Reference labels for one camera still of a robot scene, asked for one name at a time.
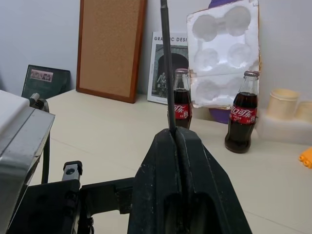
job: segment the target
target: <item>wooden frame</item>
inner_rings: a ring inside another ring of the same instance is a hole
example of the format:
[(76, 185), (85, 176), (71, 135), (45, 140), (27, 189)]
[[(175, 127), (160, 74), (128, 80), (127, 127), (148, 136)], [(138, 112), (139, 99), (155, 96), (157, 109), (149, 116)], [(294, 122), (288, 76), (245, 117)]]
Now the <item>wooden frame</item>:
[(142, 36), (143, 36), (143, 26), (145, 20), (145, 10), (146, 10), (146, 0), (139, 0), (139, 10), (138, 10), (138, 19), (136, 26), (136, 39), (135, 39), (135, 48), (134, 48), (134, 59), (132, 65), (132, 74), (131, 74), (131, 84), (130, 84), (130, 94), (129, 96), (112, 94), (109, 92), (101, 92), (92, 89), (86, 89), (81, 87), (81, 52), (82, 52), (82, 36), (83, 36), (83, 14), (84, 14), (84, 0), (80, 0), (80, 17), (79, 17), (79, 41), (78, 41), (78, 64), (77, 64), (77, 82), (76, 90), (81, 93), (91, 94), (95, 96), (100, 96), (104, 98), (115, 99), (119, 101), (135, 103), (136, 100), (136, 91), (137, 91), (137, 79), (138, 79), (138, 70), (140, 64), (140, 54), (141, 54), (141, 45), (142, 45)]

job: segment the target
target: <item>black metal rod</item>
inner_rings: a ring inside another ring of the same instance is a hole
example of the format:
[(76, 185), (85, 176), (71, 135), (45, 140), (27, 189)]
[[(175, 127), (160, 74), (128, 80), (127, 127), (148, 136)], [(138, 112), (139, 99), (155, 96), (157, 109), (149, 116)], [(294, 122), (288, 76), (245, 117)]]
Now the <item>black metal rod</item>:
[(160, 0), (161, 28), (164, 46), (165, 74), (167, 80), (168, 122), (171, 135), (176, 134), (175, 101), (173, 89), (172, 57), (170, 46), (170, 28), (167, 0)]

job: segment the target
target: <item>purple object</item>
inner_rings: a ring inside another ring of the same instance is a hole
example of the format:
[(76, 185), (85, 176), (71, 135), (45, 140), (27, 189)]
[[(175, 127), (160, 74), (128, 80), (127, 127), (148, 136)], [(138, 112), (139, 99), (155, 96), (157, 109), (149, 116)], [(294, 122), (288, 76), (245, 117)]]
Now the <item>purple object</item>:
[(239, 1), (239, 0), (212, 0), (208, 8), (213, 8), (216, 6), (221, 6), (221, 5), (236, 2), (236, 1)]
[(228, 124), (231, 110), (210, 108), (209, 112), (215, 121)]

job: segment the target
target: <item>cork board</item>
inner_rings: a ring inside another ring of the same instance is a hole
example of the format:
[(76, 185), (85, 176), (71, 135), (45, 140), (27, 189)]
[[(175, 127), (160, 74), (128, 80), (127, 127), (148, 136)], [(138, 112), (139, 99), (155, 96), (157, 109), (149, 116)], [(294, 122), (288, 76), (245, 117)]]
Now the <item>cork board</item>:
[(78, 92), (135, 102), (146, 0), (81, 0)]

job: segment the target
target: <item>bottle cap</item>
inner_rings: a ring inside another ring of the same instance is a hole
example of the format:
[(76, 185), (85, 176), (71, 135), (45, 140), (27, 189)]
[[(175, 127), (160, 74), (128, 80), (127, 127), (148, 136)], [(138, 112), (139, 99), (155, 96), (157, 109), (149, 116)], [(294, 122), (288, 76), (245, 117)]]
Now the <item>bottle cap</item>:
[(244, 76), (247, 76), (247, 77), (259, 77), (260, 76), (260, 72), (258, 72), (258, 71), (246, 71), (244, 73)]
[(178, 68), (178, 69), (175, 70), (175, 73), (176, 73), (176, 74), (181, 74), (181, 75), (183, 75), (183, 74), (188, 74), (188, 73), (189, 73), (189, 70), (186, 69), (186, 68)]

